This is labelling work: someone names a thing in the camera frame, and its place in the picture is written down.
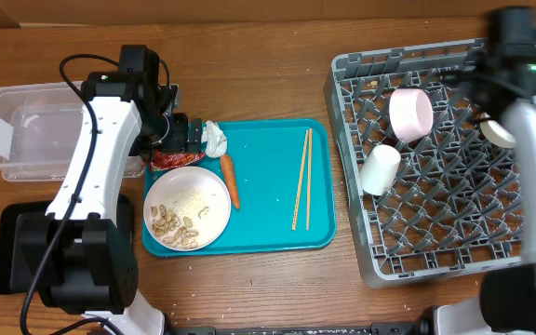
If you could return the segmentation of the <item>red snack wrapper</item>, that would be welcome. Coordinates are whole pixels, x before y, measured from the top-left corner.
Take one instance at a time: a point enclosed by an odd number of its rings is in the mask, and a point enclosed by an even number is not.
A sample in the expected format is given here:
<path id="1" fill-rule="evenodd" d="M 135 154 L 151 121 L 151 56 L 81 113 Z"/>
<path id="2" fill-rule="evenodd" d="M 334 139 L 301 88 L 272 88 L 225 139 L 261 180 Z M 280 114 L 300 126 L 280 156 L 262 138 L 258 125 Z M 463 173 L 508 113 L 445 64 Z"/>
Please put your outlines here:
<path id="1" fill-rule="evenodd" d="M 205 157 L 204 153 L 163 153 L 155 151 L 149 163 L 151 171 L 165 171 L 182 168 L 196 163 Z"/>

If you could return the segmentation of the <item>white bowl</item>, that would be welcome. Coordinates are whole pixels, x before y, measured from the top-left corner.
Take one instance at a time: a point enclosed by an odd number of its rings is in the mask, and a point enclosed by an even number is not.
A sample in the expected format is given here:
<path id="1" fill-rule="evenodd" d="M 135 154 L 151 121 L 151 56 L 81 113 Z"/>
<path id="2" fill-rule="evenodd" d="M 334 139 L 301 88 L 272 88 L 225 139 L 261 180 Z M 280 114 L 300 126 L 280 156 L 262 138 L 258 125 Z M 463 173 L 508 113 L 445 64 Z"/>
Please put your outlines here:
<path id="1" fill-rule="evenodd" d="M 490 120 L 488 114 L 482 113 L 479 119 L 481 120 L 479 124 L 481 132 L 489 142 L 501 148 L 512 149 L 516 147 L 515 137 L 498 122 Z"/>

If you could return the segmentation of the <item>pink bowl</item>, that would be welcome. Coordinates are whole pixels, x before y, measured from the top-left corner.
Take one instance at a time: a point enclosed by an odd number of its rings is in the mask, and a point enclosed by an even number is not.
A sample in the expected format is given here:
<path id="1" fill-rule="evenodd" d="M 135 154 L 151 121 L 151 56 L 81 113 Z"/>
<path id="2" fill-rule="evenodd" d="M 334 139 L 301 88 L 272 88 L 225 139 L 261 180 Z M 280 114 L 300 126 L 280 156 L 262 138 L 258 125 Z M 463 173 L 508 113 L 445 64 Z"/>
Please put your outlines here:
<path id="1" fill-rule="evenodd" d="M 417 88 L 396 89 L 390 97 L 389 116 L 395 136 L 404 142 L 428 135 L 434 123 L 432 103 Z"/>

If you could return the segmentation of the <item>wooden chopstick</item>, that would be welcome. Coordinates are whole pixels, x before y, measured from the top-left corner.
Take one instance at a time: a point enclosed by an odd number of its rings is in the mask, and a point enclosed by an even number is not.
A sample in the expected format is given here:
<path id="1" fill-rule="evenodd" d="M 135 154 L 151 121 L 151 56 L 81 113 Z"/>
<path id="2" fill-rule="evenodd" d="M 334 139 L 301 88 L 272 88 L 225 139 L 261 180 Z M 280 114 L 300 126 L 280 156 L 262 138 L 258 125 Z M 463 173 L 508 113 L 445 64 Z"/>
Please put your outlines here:
<path id="1" fill-rule="evenodd" d="M 307 192 L 306 192 L 306 231 L 310 229 L 311 221 L 311 192 L 312 192 L 312 172 L 313 172 L 313 130 L 308 129 L 307 142 Z"/>
<path id="2" fill-rule="evenodd" d="M 292 231 L 296 231 L 296 228 L 297 228 L 299 207 L 300 207 L 301 194 L 302 194 L 302 183 L 303 183 L 303 176 L 304 176 L 304 169 L 305 169 L 305 160 L 306 160 L 308 141 L 309 141 L 309 130 L 310 130 L 309 128 L 306 129 L 305 135 L 304 135 L 304 142 L 303 142 L 302 154 L 301 154 L 301 164 L 300 164 L 299 178 L 298 178 L 298 184 L 297 184 L 297 193 L 296 193 L 296 198 L 295 198 L 295 207 L 293 211 L 293 219 L 292 219 L 292 224 L 291 224 Z"/>

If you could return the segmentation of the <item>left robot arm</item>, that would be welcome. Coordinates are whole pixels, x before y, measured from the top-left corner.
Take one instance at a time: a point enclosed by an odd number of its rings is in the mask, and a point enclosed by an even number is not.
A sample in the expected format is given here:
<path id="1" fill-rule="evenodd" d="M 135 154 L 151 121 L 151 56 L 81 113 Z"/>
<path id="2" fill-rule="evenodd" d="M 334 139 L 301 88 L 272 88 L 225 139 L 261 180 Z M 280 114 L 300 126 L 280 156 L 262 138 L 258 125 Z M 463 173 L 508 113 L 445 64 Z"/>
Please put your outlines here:
<path id="1" fill-rule="evenodd" d="M 15 244 L 31 273 L 20 329 L 38 295 L 81 315 L 64 332 L 97 323 L 113 334 L 167 334 L 167 315 L 138 290 L 137 259 L 117 226 L 119 190 L 132 155 L 198 152 L 201 122 L 172 112 L 179 88 L 155 74 L 95 72 L 72 89 L 83 123 L 67 175 L 44 213 L 18 217 Z"/>

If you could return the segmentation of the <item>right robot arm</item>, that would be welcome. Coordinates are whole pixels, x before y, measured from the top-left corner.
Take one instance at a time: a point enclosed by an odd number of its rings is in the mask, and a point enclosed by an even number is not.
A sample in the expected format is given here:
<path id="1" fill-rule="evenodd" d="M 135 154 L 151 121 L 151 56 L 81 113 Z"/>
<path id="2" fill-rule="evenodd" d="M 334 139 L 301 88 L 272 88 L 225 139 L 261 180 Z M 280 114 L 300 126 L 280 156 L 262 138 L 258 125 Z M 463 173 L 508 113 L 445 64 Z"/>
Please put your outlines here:
<path id="1" fill-rule="evenodd" d="M 521 263 L 487 273 L 477 297 L 432 312 L 433 334 L 536 334 L 536 47 L 492 47 L 474 70 L 453 74 L 471 84 L 483 111 L 516 139 L 525 210 Z"/>

